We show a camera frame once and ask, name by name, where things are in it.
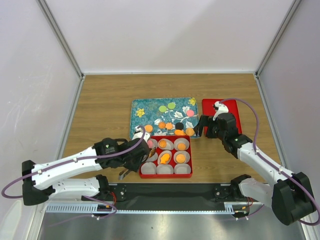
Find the metal tongs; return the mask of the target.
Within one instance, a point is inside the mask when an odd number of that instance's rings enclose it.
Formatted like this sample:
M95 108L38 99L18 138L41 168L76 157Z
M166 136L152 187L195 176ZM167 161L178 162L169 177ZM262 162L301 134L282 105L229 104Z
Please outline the metal tongs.
M149 148L149 151L144 155L141 155L142 152L140 150L134 150L129 156L129 161L124 166L125 170L119 173L118 180L123 180L131 172L137 173L141 166L147 163L146 160L149 158L150 150Z

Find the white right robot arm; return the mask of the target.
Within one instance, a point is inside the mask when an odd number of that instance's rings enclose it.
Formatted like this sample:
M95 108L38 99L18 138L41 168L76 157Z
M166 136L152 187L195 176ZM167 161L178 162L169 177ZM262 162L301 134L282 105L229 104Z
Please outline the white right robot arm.
M314 212L319 212L309 178L303 173L294 173L272 160L260 151L255 143L236 126L232 113L218 116L202 115L194 127L197 136L207 128L208 139L219 139L226 152L252 167L266 183L252 177L238 177L236 185L230 188L230 195L236 201L249 197L271 208L276 218L288 226Z

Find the pink sandwich cookie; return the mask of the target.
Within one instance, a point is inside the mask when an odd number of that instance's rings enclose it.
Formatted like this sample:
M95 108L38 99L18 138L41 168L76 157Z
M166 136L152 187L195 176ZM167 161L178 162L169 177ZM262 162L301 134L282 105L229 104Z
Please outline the pink sandwich cookie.
M148 147L149 147L150 149L152 149L152 148L154 147L154 144L153 144L153 142L152 142L151 140L149 140L149 141L147 142L147 144L148 144Z
M186 115L187 115L188 117L192 117L194 114L195 114L194 111L191 110L191 109L189 109L189 110L186 111Z

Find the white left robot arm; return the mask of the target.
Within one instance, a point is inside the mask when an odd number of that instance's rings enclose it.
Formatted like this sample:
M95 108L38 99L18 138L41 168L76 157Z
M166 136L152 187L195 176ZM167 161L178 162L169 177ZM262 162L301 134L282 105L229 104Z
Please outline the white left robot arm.
M22 198L26 206L35 206L55 199L90 198L111 200L112 190L104 175L89 179L74 177L86 172L123 167L127 172L137 172L149 157L150 137L105 138L87 149L53 162L36 164L31 160L22 163Z

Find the red box lid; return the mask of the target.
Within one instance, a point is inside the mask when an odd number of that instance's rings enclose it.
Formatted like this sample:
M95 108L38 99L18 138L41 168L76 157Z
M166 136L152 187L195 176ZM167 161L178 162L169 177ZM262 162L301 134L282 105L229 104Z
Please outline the red box lid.
M214 104L216 102L220 102L222 99L218 98L205 98L202 100L202 114L206 116L214 116L216 113L216 110L214 108ZM240 121L240 115L238 110L238 105L235 100L228 100L224 102L224 104L227 106L230 113L232 113L235 116L236 119L236 127L238 128L239 133L242 133L242 126Z

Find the orange plain oval cookie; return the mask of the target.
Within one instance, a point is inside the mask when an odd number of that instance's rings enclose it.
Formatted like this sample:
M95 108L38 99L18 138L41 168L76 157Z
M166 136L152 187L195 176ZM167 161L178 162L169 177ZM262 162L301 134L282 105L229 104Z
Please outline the orange plain oval cookie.
M187 149L186 145L183 142L178 143L176 147L179 151L185 151Z

